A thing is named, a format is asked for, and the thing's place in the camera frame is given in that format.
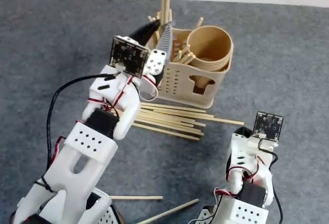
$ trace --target white robotic arm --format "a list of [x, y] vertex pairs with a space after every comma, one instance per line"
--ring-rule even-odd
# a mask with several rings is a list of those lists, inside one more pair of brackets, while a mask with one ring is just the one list
[[[13, 224], [102, 222], [101, 216], [112, 201], [95, 186], [118, 148], [113, 139], [123, 139], [133, 124], [140, 109], [141, 90], [156, 98], [161, 73], [171, 53], [171, 46], [167, 47], [168, 51], [158, 49], [168, 44], [161, 43], [161, 39], [168, 34], [172, 36], [171, 24], [165, 26], [159, 44], [152, 53], [144, 47], [149, 39], [143, 32], [145, 27], [150, 37], [159, 27], [159, 21], [139, 28], [128, 38], [114, 37], [110, 66], [103, 68], [90, 87], [82, 120], [75, 124], [59, 153], [55, 153], [45, 175], [35, 182], [27, 196], [18, 203]], [[117, 109], [122, 112], [120, 117], [111, 112], [115, 110], [117, 113]], [[81, 172], [75, 173], [74, 166], [81, 156], [87, 157], [88, 161]], [[86, 205], [93, 194], [99, 200], [87, 210]], [[43, 204], [46, 207], [38, 214]]]
[[277, 160], [273, 149], [282, 122], [282, 116], [258, 112], [253, 131], [241, 127], [232, 134], [226, 165], [229, 188], [215, 189], [217, 204], [204, 207], [189, 224], [266, 224], [265, 207], [275, 196], [270, 167]]

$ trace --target cable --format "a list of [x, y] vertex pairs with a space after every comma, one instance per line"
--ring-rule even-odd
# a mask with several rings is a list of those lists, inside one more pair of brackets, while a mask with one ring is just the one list
[[52, 156], [52, 159], [51, 159], [50, 165], [53, 164], [53, 162], [55, 161], [55, 159], [56, 159], [56, 157], [57, 157], [57, 155], [58, 155], [58, 153], [59, 153], [59, 151], [60, 151], [60, 143], [61, 143], [62, 139], [66, 139], [66, 138], [63, 137], [63, 136], [60, 136], [60, 137], [57, 139], [57, 141], [56, 141], [56, 144], [55, 144], [55, 153], [54, 153], [54, 155]]
[[75, 83], [78, 83], [80, 81], [83, 81], [83, 80], [88, 80], [88, 79], [96, 79], [96, 78], [109, 78], [109, 80], [111, 79], [115, 79], [115, 77], [118, 75], [119, 73], [115, 73], [115, 74], [106, 74], [106, 73], [103, 73], [103, 74], [97, 74], [97, 75], [90, 75], [90, 76], [84, 76], [84, 77], [80, 77], [80, 78], [77, 78], [77, 79], [74, 79], [74, 80], [71, 80], [69, 82], [67, 82], [66, 84], [62, 85], [56, 92], [55, 94], [53, 95], [52, 99], [51, 99], [51, 103], [50, 103], [50, 107], [49, 107], [49, 110], [48, 110], [48, 116], [47, 116], [47, 125], [46, 125], [46, 129], [47, 129], [47, 152], [48, 152], [48, 156], [47, 156], [47, 167], [46, 167], [46, 170], [49, 169], [50, 167], [50, 163], [51, 163], [51, 136], [50, 136], [50, 123], [51, 123], [51, 115], [52, 115], [52, 110], [55, 106], [55, 102], [56, 102], [56, 99], [58, 97], [58, 95], [64, 90], [66, 89], [67, 87], [75, 84]]
[[[279, 156], [278, 156], [276, 153], [272, 152], [272, 151], [268, 151], [268, 150], [265, 150], [265, 149], [261, 148], [262, 140], [263, 140], [263, 139], [260, 139], [260, 140], [259, 140], [259, 143], [258, 143], [258, 149], [259, 149], [260, 151], [262, 151], [262, 152], [265, 152], [265, 153], [268, 153], [268, 154], [271, 154], [271, 155], [274, 156], [274, 160], [271, 162], [271, 164], [270, 164], [269, 167], [268, 167], [268, 170], [271, 172], [271, 168], [272, 168], [272, 166], [274, 165], [274, 163], [277, 162], [277, 160], [279, 159]], [[273, 194], [274, 194], [274, 198], [276, 199], [276, 202], [277, 202], [277, 205], [278, 205], [278, 208], [279, 208], [279, 212], [280, 212], [280, 221], [279, 221], [279, 224], [282, 224], [282, 222], [283, 222], [283, 211], [282, 211], [282, 206], [281, 206], [281, 204], [280, 204], [280, 201], [279, 201], [278, 195], [277, 195], [277, 193], [276, 193], [276, 191], [275, 191], [274, 184], [273, 184]]]

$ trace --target white plastic part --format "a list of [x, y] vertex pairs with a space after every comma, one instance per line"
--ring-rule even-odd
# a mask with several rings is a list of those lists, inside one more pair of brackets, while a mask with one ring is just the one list
[[[273, 201], [273, 184], [272, 174], [269, 171], [269, 165], [272, 161], [272, 155], [258, 149], [259, 139], [250, 137], [246, 138], [240, 134], [233, 133], [228, 150], [228, 156], [231, 155], [231, 167], [240, 166], [246, 168], [249, 172], [254, 173], [259, 169], [253, 178], [253, 182], [266, 189], [267, 195], [264, 199], [264, 205], [268, 206]], [[273, 150], [273, 147], [267, 147], [267, 150]], [[244, 169], [231, 169], [229, 171], [228, 181], [230, 191], [237, 194], [242, 189], [242, 176]]]
[[[117, 70], [115, 68], [106, 65], [101, 73], [114, 74], [116, 72]], [[114, 139], [117, 140], [121, 140], [125, 137], [140, 109], [139, 95], [135, 86], [132, 82], [127, 84], [130, 77], [132, 76], [121, 73], [112, 80], [97, 78], [90, 87], [90, 98], [100, 101], [105, 98], [112, 104], [114, 104], [115, 99], [121, 91], [123, 91], [122, 96], [115, 106], [115, 108], [123, 111], [113, 133]], [[87, 120], [95, 108], [100, 106], [101, 105], [98, 103], [89, 102], [82, 114], [82, 120]]]
[[112, 139], [80, 122], [76, 123], [64, 144], [103, 165], [108, 165], [118, 148]]
[[97, 224], [119, 224], [111, 206], [109, 206], [103, 215], [99, 218]]
[[166, 56], [167, 53], [162, 50], [159, 49], [152, 50], [145, 64], [145, 68], [148, 69], [148, 72], [151, 75], [156, 76], [162, 72], [163, 67], [165, 66]]
[[[180, 50], [186, 48], [186, 39], [190, 33], [191, 30], [173, 29], [172, 59], [178, 55]], [[159, 86], [159, 98], [199, 108], [211, 107], [213, 99], [230, 69], [231, 61], [232, 55], [221, 71], [206, 71], [190, 65], [169, 62]]]
[[[96, 142], [99, 141], [96, 140], [96, 138], [98, 138], [102, 143], [108, 144], [101, 148], [106, 151], [107, 158], [105, 153], [101, 151], [90, 154], [86, 149], [80, 147], [81, 144], [74, 146], [72, 144], [73, 142], [79, 143], [79, 141], [75, 141], [75, 138], [80, 136], [80, 132], [85, 135], [90, 135], [90, 137], [88, 137], [88, 142], [93, 141], [92, 138], [95, 137]], [[65, 143], [44, 175], [44, 179], [54, 192], [50, 192], [44, 187], [34, 184], [27, 196], [20, 202], [16, 211], [14, 224], [20, 224], [27, 217], [36, 213], [44, 202], [49, 200], [60, 190], [65, 190], [66, 193], [61, 224], [78, 223], [81, 219], [89, 195], [95, 188], [118, 146], [112, 139], [96, 131], [91, 133], [90, 128], [81, 123], [76, 124], [68, 137], [70, 138], [69, 142]], [[75, 174], [74, 166], [82, 155], [87, 156], [89, 160], [81, 172]], [[44, 184], [42, 179], [39, 179], [38, 182]]]
[[[108, 208], [112, 203], [109, 196], [103, 191], [95, 188], [93, 193], [98, 195], [100, 198], [89, 210], [86, 210], [83, 213], [79, 224], [98, 223], [99, 220], [104, 216], [104, 213], [108, 211]], [[65, 196], [66, 194], [64, 190], [59, 191], [57, 195], [47, 203], [39, 215], [50, 223], [60, 223], [64, 208]]]
[[223, 196], [212, 224], [266, 224], [267, 216], [266, 209]]

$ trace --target wooden skewer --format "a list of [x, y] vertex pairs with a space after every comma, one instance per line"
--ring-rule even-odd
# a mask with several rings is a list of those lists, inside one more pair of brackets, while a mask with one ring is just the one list
[[191, 61], [193, 61], [195, 59], [195, 55], [192, 54], [191, 57], [189, 57], [187, 60], [185, 60], [184, 62], [182, 62], [185, 65], [188, 65]]
[[181, 51], [181, 55], [185, 54], [187, 52], [187, 50], [189, 50], [190, 45], [186, 45], [186, 47]]
[[196, 28], [199, 28], [199, 27], [201, 26], [201, 24], [202, 24], [203, 21], [204, 21], [204, 18], [203, 18], [203, 17], [200, 17], [200, 18], [199, 18], [199, 21], [197, 22], [197, 24], [196, 24], [196, 26], [195, 26], [195, 29], [196, 29]]
[[175, 208], [173, 208], [173, 209], [171, 209], [171, 210], [165, 211], [165, 212], [163, 212], [163, 213], [161, 213], [161, 214], [158, 214], [158, 215], [156, 215], [156, 216], [153, 216], [153, 217], [151, 217], [151, 218], [149, 218], [149, 219], [147, 219], [147, 220], [141, 221], [141, 222], [139, 222], [138, 224], [147, 224], [147, 223], [151, 223], [151, 222], [153, 222], [153, 221], [155, 221], [155, 220], [157, 220], [157, 219], [160, 219], [160, 218], [162, 218], [162, 217], [164, 217], [164, 216], [166, 216], [166, 215], [169, 215], [169, 214], [172, 214], [172, 213], [177, 212], [177, 211], [179, 211], [179, 210], [182, 210], [182, 209], [184, 209], [184, 208], [186, 208], [186, 207], [188, 207], [188, 206], [191, 206], [191, 205], [193, 205], [193, 204], [195, 204], [195, 203], [197, 203], [197, 202], [199, 202], [199, 199], [195, 199], [195, 200], [189, 201], [189, 202], [184, 203], [184, 204], [182, 204], [182, 205], [180, 205], [180, 206], [177, 206], [177, 207], [175, 207]]
[[169, 114], [169, 115], [175, 115], [175, 116], [183, 116], [183, 117], [201, 119], [201, 120], [217, 121], [217, 122], [229, 123], [229, 124], [234, 124], [234, 125], [244, 125], [245, 124], [244, 122], [241, 122], [241, 121], [220, 119], [220, 118], [215, 118], [215, 117], [202, 116], [202, 115], [198, 115], [198, 114], [188, 115], [188, 114], [181, 114], [181, 113], [162, 111], [162, 110], [157, 110], [156, 112], [159, 112], [162, 114]]
[[164, 24], [167, 24], [168, 20], [169, 20], [170, 0], [165, 0], [164, 8], [165, 8], [165, 11], [163, 13], [163, 15], [164, 15]]
[[161, 123], [161, 124], [176, 125], [177, 127], [181, 127], [181, 128], [194, 127], [193, 124], [182, 123], [180, 121], [175, 121], [174, 119], [172, 119], [172, 120], [169, 120], [169, 119], [164, 120], [163, 118], [158, 117], [156, 114], [151, 115], [151, 114], [142, 114], [142, 113], [139, 113], [137, 115], [137, 117], [138, 118], [142, 118], [142, 119], [146, 119], [146, 120], [156, 120], [156, 122]]
[[189, 136], [189, 135], [185, 135], [185, 134], [181, 134], [181, 133], [175, 133], [175, 132], [171, 132], [169, 130], [163, 130], [163, 129], [159, 129], [159, 128], [155, 128], [155, 127], [151, 127], [151, 126], [147, 126], [147, 125], [134, 123], [133, 126], [141, 127], [141, 128], [148, 129], [148, 130], [153, 130], [155, 132], [166, 133], [166, 134], [170, 134], [170, 135], [177, 136], [177, 137], [187, 138], [187, 139], [191, 139], [191, 140], [195, 140], [195, 141], [200, 140], [200, 138], [197, 138], [197, 137], [193, 137], [193, 136]]
[[173, 126], [173, 125], [166, 125], [166, 124], [161, 124], [161, 123], [158, 123], [158, 122], [144, 120], [144, 119], [138, 119], [138, 118], [135, 119], [135, 121], [140, 122], [140, 123], [150, 124], [150, 125], [162, 126], [162, 127], [165, 127], [165, 128], [169, 128], [169, 129], [173, 129], [173, 130], [179, 130], [181, 132], [196, 134], [196, 135], [199, 135], [199, 136], [204, 135], [204, 133], [195, 131], [193, 128], [180, 128], [180, 127]]
[[178, 51], [178, 54], [177, 54], [177, 56], [173, 59], [173, 62], [178, 62], [178, 61], [180, 60], [180, 58], [181, 58], [181, 50]]
[[178, 61], [178, 63], [183, 63], [185, 60], [187, 60], [188, 58], [190, 58], [192, 56], [192, 53], [188, 53], [187, 55], [185, 55], [183, 58], [180, 59], [180, 61]]
[[164, 19], [165, 19], [165, 16], [164, 16], [165, 15], [165, 2], [166, 2], [166, 0], [161, 0], [160, 25], [165, 24], [165, 21], [164, 21]]
[[177, 107], [177, 106], [171, 106], [171, 105], [164, 105], [164, 104], [157, 104], [157, 103], [148, 103], [148, 102], [141, 102], [140, 105], [143, 106], [152, 106], [153, 109], [156, 109], [157, 107], [166, 107], [169, 109], [179, 109], [179, 110], [185, 110], [185, 111], [192, 111], [197, 113], [205, 113], [205, 110], [198, 109], [198, 108], [192, 108], [192, 107]]
[[163, 196], [110, 196], [112, 200], [163, 200]]
[[169, 9], [169, 22], [173, 22], [173, 12]]
[[196, 116], [196, 117], [214, 118], [214, 115], [201, 114], [201, 113], [195, 113], [195, 112], [184, 111], [184, 110], [167, 109], [167, 108], [161, 108], [161, 107], [154, 110], [154, 112], [159, 112], [159, 113], [162, 113], [162, 114], [169, 114], [169, 115], [180, 114], [180, 116], [183, 116], [183, 117], [184, 117], [184, 115], [192, 115], [192, 116]]
[[176, 120], [179, 120], [179, 121], [184, 121], [186, 123], [190, 123], [190, 124], [194, 124], [193, 122], [195, 122], [195, 120], [193, 119], [189, 119], [189, 118], [185, 118], [185, 117], [178, 117], [178, 116], [175, 116], [175, 115], [169, 115], [169, 114], [165, 114], [165, 113], [158, 113], [158, 112], [155, 112], [155, 111], [150, 111], [150, 110], [146, 110], [146, 109], [141, 109], [140, 112], [142, 113], [149, 113], [149, 114], [155, 114], [155, 115], [160, 115], [160, 116], [163, 116], [163, 118], [171, 118], [171, 119], [176, 119]]

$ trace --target black cable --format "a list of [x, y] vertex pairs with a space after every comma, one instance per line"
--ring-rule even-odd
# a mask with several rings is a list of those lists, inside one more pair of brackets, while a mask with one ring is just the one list
[[220, 208], [220, 204], [221, 204], [221, 202], [222, 202], [222, 198], [223, 198], [223, 195], [221, 196], [220, 201], [219, 201], [218, 204], [217, 204], [217, 208], [216, 208], [215, 213], [212, 215], [214, 218], [215, 218], [215, 216], [216, 216], [217, 210]]
[[[261, 145], [262, 145], [262, 139], [260, 139], [260, 141], [258, 143], [258, 149], [260, 151], [262, 151], [262, 152], [265, 152], [265, 153], [268, 153], [268, 154], [271, 154], [271, 155], [274, 156], [274, 160], [271, 162], [271, 164], [268, 167], [269, 171], [271, 172], [271, 168], [274, 165], [274, 163], [277, 162], [277, 160], [279, 159], [279, 156], [276, 153], [272, 152], [272, 151], [268, 151], [268, 150], [265, 150], [265, 149], [261, 148]], [[278, 195], [277, 195], [277, 193], [275, 191], [274, 184], [273, 184], [273, 194], [274, 194], [274, 198], [276, 199], [276, 202], [277, 202], [277, 205], [278, 205], [278, 208], [279, 208], [279, 212], [280, 212], [280, 221], [279, 221], [279, 224], [282, 224], [282, 222], [283, 222], [283, 211], [282, 211], [282, 206], [280, 204]]]
[[55, 106], [55, 101], [58, 97], [58, 95], [64, 90], [66, 89], [67, 87], [75, 84], [75, 83], [78, 83], [80, 81], [83, 81], [83, 80], [88, 80], [88, 79], [96, 79], [96, 78], [109, 78], [109, 80], [111, 79], [114, 79], [116, 77], [117, 73], [116, 74], [106, 74], [106, 73], [103, 73], [103, 74], [97, 74], [97, 75], [90, 75], [90, 76], [84, 76], [84, 77], [80, 77], [80, 78], [77, 78], [77, 79], [74, 79], [74, 80], [71, 80], [69, 82], [67, 82], [66, 84], [62, 85], [56, 92], [55, 94], [53, 95], [52, 99], [51, 99], [51, 103], [50, 103], [50, 107], [49, 107], [49, 110], [48, 110], [48, 116], [47, 116], [47, 125], [46, 125], [46, 129], [47, 129], [47, 152], [48, 152], [48, 156], [47, 156], [47, 170], [49, 169], [50, 167], [50, 162], [51, 162], [51, 138], [50, 138], [50, 123], [51, 123], [51, 115], [52, 115], [52, 110]]

